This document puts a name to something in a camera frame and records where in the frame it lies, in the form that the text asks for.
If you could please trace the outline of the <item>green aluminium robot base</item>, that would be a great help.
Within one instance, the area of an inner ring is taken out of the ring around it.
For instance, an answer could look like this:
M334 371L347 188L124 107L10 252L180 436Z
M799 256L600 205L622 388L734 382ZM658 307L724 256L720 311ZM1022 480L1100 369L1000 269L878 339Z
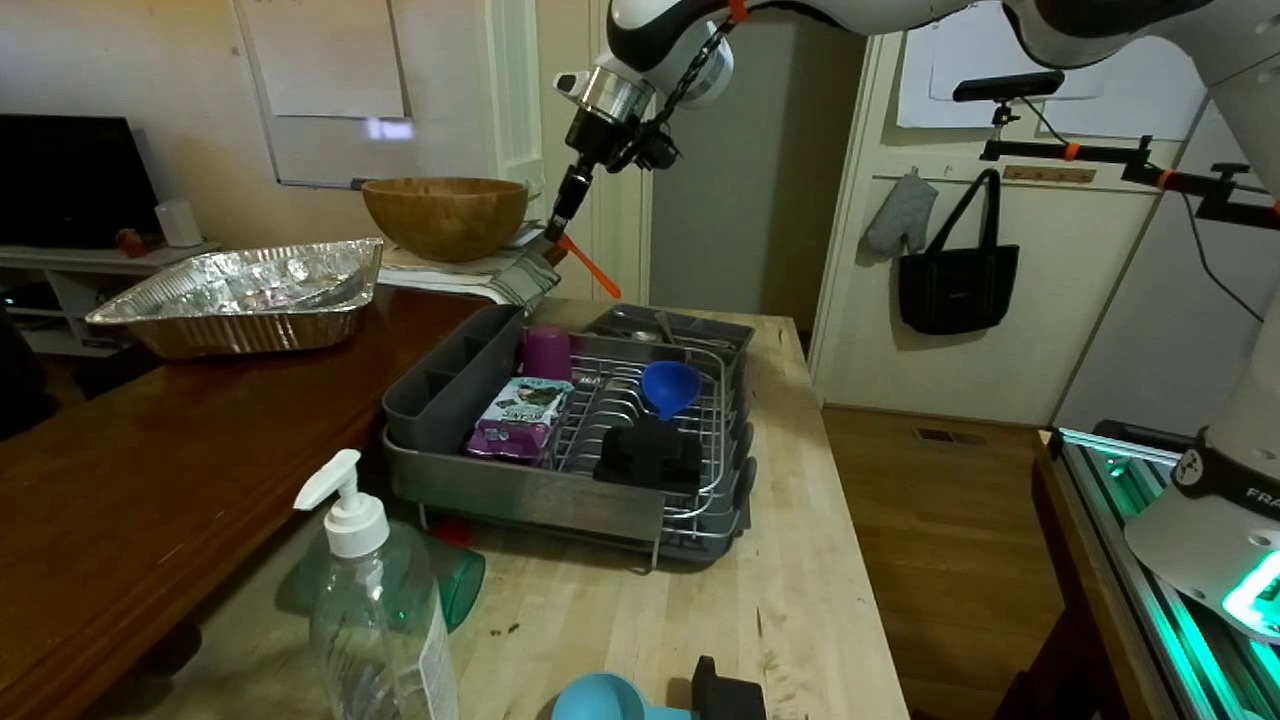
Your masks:
M1169 450L1057 426L1049 450L1175 707L1280 720L1278 484L1204 442Z

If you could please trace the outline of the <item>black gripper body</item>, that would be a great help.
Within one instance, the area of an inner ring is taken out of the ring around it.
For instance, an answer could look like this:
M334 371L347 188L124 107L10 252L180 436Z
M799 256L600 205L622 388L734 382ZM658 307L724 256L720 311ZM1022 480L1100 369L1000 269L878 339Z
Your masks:
M642 125L642 118L612 125L594 110L571 115L566 144L586 164L605 164L610 171L622 171L630 164L636 164L646 171L662 171L681 160L681 147L663 128Z

